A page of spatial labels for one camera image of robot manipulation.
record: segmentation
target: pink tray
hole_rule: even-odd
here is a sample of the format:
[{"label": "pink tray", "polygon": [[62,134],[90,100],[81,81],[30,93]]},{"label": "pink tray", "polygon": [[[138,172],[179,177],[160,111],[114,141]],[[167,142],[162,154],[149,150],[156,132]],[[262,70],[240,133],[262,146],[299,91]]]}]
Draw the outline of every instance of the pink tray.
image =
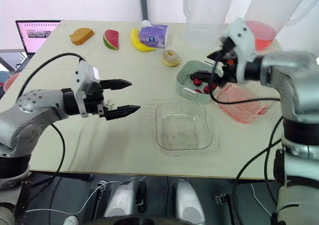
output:
[{"label": "pink tray", "polygon": [[[217,92],[216,98],[223,102],[234,102],[257,98],[257,96],[245,87],[228,83]],[[257,118],[266,114],[272,105],[273,102],[267,101],[240,103],[234,105],[219,104],[225,112],[241,123],[251,123],[255,121]]]}]

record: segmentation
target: donut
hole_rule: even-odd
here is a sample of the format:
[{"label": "donut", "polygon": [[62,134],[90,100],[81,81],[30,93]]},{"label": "donut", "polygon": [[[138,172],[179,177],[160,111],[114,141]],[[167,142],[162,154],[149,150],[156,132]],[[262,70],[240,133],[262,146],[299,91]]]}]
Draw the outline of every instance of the donut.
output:
[{"label": "donut", "polygon": [[177,52],[170,49],[165,49],[161,53],[160,58],[161,58],[161,61],[169,67],[177,66],[180,63],[180,57],[177,54]]}]

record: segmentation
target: laptop screen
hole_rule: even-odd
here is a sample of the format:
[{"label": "laptop screen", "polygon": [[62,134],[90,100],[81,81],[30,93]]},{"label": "laptop screen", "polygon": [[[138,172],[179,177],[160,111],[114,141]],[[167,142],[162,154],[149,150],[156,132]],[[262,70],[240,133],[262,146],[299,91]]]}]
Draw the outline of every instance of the laptop screen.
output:
[{"label": "laptop screen", "polygon": [[16,21],[27,54],[36,53],[59,21]]}]

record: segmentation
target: white cable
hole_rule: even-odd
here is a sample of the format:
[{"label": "white cable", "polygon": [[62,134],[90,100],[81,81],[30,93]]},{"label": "white cable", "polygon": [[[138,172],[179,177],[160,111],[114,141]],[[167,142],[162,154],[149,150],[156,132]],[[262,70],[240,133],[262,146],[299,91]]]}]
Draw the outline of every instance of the white cable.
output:
[{"label": "white cable", "polygon": [[264,205],[257,199],[256,197],[256,194],[255,194],[255,189],[254,189],[254,186],[253,184],[250,184],[251,185],[251,188],[253,189],[253,195],[254,195],[254,198],[256,199],[256,201],[259,203],[259,205],[268,213],[268,215],[271,217],[271,214],[270,212],[268,212],[268,210],[264,207]]},{"label": "white cable", "polygon": [[80,212],[82,212],[82,210],[85,208],[86,204],[88,203],[88,201],[90,200],[90,198],[93,196],[93,194],[99,190],[99,188],[101,188],[103,185],[106,185],[106,184],[110,184],[110,183],[122,183],[120,181],[110,181],[110,182],[106,182],[102,185],[100,185],[99,187],[97,187],[92,193],[91,195],[89,196],[89,198],[85,201],[83,207],[76,213],[68,213],[68,212],[64,212],[64,211],[60,211],[60,210],[56,210],[56,209],[32,209],[32,210],[27,210],[25,211],[26,213],[30,213],[30,212],[37,212],[37,211],[51,211],[51,212],[57,212],[57,213],[62,213],[62,214],[68,214],[68,215],[77,215],[79,214]]},{"label": "white cable", "polygon": [[146,175],[143,178],[141,178],[139,181],[142,181],[145,177],[146,177]]}]

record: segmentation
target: black cable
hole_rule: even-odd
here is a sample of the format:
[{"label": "black cable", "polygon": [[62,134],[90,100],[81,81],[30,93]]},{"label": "black cable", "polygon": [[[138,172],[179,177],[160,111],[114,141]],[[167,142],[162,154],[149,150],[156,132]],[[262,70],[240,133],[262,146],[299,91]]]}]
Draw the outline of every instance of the black cable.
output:
[{"label": "black cable", "polygon": [[[62,177],[59,178],[58,182],[56,183],[55,187],[54,187],[54,190],[52,192],[52,196],[51,196],[51,201],[50,201],[50,206],[49,206],[49,209],[52,208],[52,204],[53,204],[53,199],[54,199],[54,196],[55,196],[55,193],[59,187],[59,184],[62,180]],[[49,225],[51,225],[51,211],[49,211]]]},{"label": "black cable", "polygon": [[[276,146],[278,143],[281,142],[281,139],[278,139],[275,143],[273,143],[270,148]],[[243,225],[243,221],[241,219],[241,216],[239,214],[239,210],[238,210],[238,204],[237,204],[237,199],[236,199],[236,189],[239,183],[239,178],[240,176],[243,174],[243,172],[245,171],[245,169],[255,160],[257,159],[259,156],[261,156],[263,153],[265,153],[267,150],[269,149],[269,147],[263,149],[262,151],[260,151],[258,154],[256,154],[254,157],[252,157],[243,167],[242,169],[239,171],[239,173],[237,174],[237,177],[235,179],[234,185],[233,185],[233,189],[232,189],[232,195],[231,195],[231,202],[233,203],[234,206],[234,210],[236,213],[236,216],[238,218],[239,224]]]},{"label": "black cable", "polygon": [[37,69],[35,69],[31,75],[25,80],[19,94],[16,100],[19,99],[20,96],[22,96],[26,86],[28,85],[28,83],[30,82],[30,80],[32,79],[32,77],[38,72],[40,71],[43,67],[45,67],[47,64],[49,64],[50,62],[54,61],[55,59],[58,59],[60,57],[64,57],[64,56],[75,56],[78,57],[80,60],[84,60],[83,57],[81,57],[79,54],[73,53],[73,52],[66,52],[66,53],[62,53],[59,55],[56,55],[55,57],[52,57],[51,59],[47,60],[46,62],[42,63]]},{"label": "black cable", "polygon": [[63,146],[63,152],[62,152],[62,158],[61,158],[61,162],[59,164],[58,169],[56,170],[56,172],[54,173],[54,175],[52,176],[51,180],[39,191],[37,192],[27,203],[29,204],[33,199],[35,199],[37,196],[39,196],[47,187],[49,187],[49,185],[53,182],[53,180],[56,178],[56,176],[58,176],[61,166],[63,164],[63,160],[64,160],[64,155],[65,155],[65,142],[64,142],[64,138],[63,135],[61,134],[61,132],[59,131],[59,129],[54,125],[51,124],[51,126],[56,130],[56,132],[58,132],[59,136],[61,137],[62,140],[62,146]]},{"label": "black cable", "polygon": [[167,207],[168,207],[168,194],[169,194],[169,182],[168,182],[168,176],[166,176],[166,182],[167,182],[167,193],[166,193],[166,204],[165,204],[165,217],[167,217]]},{"label": "black cable", "polygon": [[271,145],[273,143],[273,138],[274,138],[276,129],[279,126],[279,124],[282,121],[282,119],[283,119],[283,117],[280,117],[280,119],[276,123],[276,125],[275,125],[275,127],[274,127],[274,129],[273,129],[273,131],[271,133],[271,136],[270,136],[270,139],[269,139],[269,144],[268,144],[268,149],[267,149],[267,153],[266,153],[266,158],[265,158],[265,164],[264,164],[264,177],[265,177],[266,187],[267,187],[269,195],[270,195],[270,197],[271,197],[271,199],[272,199],[272,201],[274,202],[275,205],[277,205],[277,200],[276,200],[275,196],[273,195],[273,192],[271,191],[270,186],[269,186],[267,168],[268,168],[268,159],[269,159]]},{"label": "black cable", "polygon": [[220,53],[219,56],[216,57],[216,60],[215,60],[214,66],[213,66],[213,70],[212,70],[212,73],[210,75],[210,79],[209,79],[209,82],[208,82],[209,95],[210,95],[210,97],[212,98],[213,101],[215,101],[216,103],[219,103],[219,104],[223,104],[223,105],[233,105],[233,104],[255,102],[255,101],[280,101],[279,98],[255,98],[255,99],[235,101],[235,102],[221,102],[218,99],[216,99],[215,96],[213,95],[213,90],[212,90],[212,86],[211,85],[214,83],[217,63],[218,63],[219,60],[222,59],[222,57],[223,57],[222,53]]}]

